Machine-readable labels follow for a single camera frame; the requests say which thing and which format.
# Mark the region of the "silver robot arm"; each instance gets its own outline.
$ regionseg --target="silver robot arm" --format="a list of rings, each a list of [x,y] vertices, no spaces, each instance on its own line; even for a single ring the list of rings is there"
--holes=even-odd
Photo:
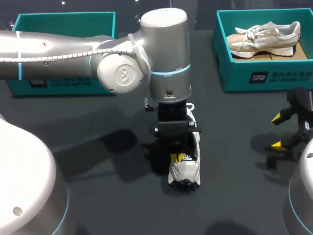
[[[186,13],[158,9],[140,23],[138,32],[117,40],[0,31],[0,79],[95,77],[120,94],[134,90],[147,73],[154,100],[185,100],[191,95]]]

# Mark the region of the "cardboard box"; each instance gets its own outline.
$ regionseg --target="cardboard box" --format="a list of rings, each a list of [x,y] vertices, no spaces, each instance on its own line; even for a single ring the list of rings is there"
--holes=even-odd
[[[301,37],[293,57],[257,55],[232,57],[226,37],[235,27],[248,29],[268,22],[278,25],[299,21]],[[225,92],[313,89],[313,12],[303,9],[217,11],[213,48]]]
[[[13,31],[52,33],[72,37],[108,35],[116,38],[115,12],[19,14]],[[7,80],[12,96],[111,94],[94,78]]]

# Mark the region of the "table surface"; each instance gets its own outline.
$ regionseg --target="table surface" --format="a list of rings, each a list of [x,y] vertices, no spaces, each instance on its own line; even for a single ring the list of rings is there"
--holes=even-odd
[[[275,127],[286,93],[224,93],[212,32],[190,36],[193,94],[201,134],[201,188],[167,185],[167,162],[148,129],[144,87],[115,97],[12,99],[0,83],[0,112],[41,138],[68,181],[81,235],[284,235],[281,208],[296,163],[268,171],[263,149],[297,130]]]

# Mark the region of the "dark background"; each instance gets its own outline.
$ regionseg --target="dark background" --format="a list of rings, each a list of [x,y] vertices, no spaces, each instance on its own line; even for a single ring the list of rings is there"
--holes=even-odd
[[[115,11],[119,32],[137,30],[137,19],[163,7],[185,10],[190,29],[213,29],[215,12],[225,9],[313,7],[312,0],[1,0],[0,20],[10,29],[19,13]]]
[[[116,97],[12,99],[0,82],[0,112],[41,138],[68,181],[78,235],[285,235],[281,208],[295,162],[264,149],[297,129],[271,119],[287,105],[282,93],[222,91],[211,48],[218,9],[310,7],[291,0],[1,0],[2,28],[18,13],[116,11],[120,32],[137,30],[136,15],[180,7],[190,20],[194,115],[201,134],[201,188],[193,194],[167,185],[168,160],[148,135],[156,115],[145,113],[145,91]]]

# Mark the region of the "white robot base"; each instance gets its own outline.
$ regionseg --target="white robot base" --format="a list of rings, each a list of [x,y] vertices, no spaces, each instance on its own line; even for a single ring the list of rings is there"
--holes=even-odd
[[[70,194],[47,146],[0,116],[0,234],[74,235]]]
[[[290,181],[283,205],[289,235],[313,235],[313,140],[306,146]]]

